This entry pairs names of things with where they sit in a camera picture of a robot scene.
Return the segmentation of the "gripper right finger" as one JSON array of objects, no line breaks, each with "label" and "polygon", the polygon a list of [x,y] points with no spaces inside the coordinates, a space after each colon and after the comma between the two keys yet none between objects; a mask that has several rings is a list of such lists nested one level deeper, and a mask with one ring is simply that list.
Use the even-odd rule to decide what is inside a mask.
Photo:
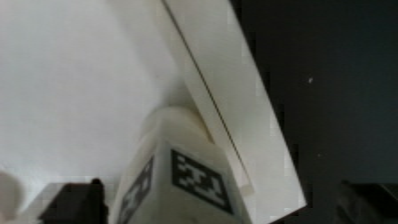
[{"label": "gripper right finger", "polygon": [[398,183],[341,182],[334,224],[398,224]]}]

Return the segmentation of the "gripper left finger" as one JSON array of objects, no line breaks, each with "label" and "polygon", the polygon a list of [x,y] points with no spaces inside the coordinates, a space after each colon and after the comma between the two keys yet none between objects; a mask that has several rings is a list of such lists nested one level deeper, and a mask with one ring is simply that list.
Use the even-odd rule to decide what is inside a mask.
[{"label": "gripper left finger", "polygon": [[105,185],[97,178],[62,186],[39,221],[41,224],[108,224]]}]

